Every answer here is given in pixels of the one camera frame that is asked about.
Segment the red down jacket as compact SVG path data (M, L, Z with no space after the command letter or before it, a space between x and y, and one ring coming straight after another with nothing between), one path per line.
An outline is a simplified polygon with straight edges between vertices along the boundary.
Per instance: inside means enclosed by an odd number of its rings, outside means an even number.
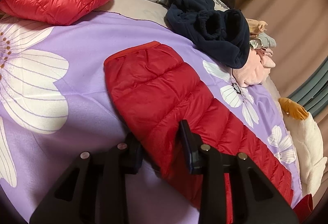
M51 27L71 26L109 1L1 0L1 21L15 17ZM133 46L108 56L103 70L107 94L126 136L132 133L143 147L138 173L126 175L128 223L199 223L203 177L188 170L179 139L181 120L187 120L191 132L219 152L248 155L292 208L298 223L300 210L311 212L311 198L302 198L292 206L290 171L214 97L174 48L157 41ZM102 153L111 148L89 152ZM9 208L1 215L2 223L14 223L17 218L30 223L18 213L2 187L1 203Z

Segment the white plush goose toy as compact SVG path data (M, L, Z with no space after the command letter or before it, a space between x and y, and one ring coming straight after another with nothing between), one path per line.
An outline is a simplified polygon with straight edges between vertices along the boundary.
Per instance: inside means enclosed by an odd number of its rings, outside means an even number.
M321 185L327 163L320 128L303 106L286 97L278 98L278 102L296 148L303 193L314 195Z

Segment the purple floral bed cover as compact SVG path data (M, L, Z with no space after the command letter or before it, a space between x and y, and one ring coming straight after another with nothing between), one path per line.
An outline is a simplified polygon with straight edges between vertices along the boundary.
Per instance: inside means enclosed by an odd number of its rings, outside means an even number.
M93 12L71 26L1 21L1 187L25 220L78 154L124 140L103 63L157 41L194 68L215 98L290 171L292 206L302 199L297 158L273 97L262 85L237 86L229 68L191 41L150 20Z

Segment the beige folded garment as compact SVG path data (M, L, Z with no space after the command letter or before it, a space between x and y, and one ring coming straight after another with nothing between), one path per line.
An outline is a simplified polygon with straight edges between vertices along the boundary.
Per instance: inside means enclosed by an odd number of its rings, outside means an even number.
M246 19L250 34L258 35L266 30L267 23L263 20Z

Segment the pink beige curtain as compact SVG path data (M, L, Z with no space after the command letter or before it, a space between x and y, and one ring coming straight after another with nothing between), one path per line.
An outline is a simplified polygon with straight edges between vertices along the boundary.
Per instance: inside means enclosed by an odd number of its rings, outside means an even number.
M327 58L327 0L254 0L240 8L267 22L277 43L270 77L281 96L291 95Z

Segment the pink folded garment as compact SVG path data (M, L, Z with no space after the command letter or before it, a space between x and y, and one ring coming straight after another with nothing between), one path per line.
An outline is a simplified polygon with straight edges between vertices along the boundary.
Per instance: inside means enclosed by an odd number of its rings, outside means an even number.
M241 69L232 69L232 76L239 86L246 88L250 85L262 84L272 68L276 66L272 60L273 52L263 49L250 49L248 59Z

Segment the navy fleece garment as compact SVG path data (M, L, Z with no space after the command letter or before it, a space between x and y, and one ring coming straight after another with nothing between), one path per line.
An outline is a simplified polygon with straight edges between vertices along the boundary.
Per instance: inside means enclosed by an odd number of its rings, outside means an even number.
M168 0L166 19L173 32L232 69L242 68L250 52L250 30L238 9L215 10L213 0Z

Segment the grey folded garment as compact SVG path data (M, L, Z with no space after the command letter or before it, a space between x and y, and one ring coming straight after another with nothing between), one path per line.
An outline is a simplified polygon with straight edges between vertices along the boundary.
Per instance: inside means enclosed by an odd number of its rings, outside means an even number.
M257 36L251 38L250 44L253 49L275 48L276 47L275 39L270 37L266 33L260 33Z

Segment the teal curtain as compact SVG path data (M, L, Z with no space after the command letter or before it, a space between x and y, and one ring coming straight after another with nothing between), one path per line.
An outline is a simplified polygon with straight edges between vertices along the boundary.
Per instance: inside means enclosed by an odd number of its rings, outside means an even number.
M316 117L327 107L327 81L328 61L326 58L310 78L288 98L302 105L313 117Z

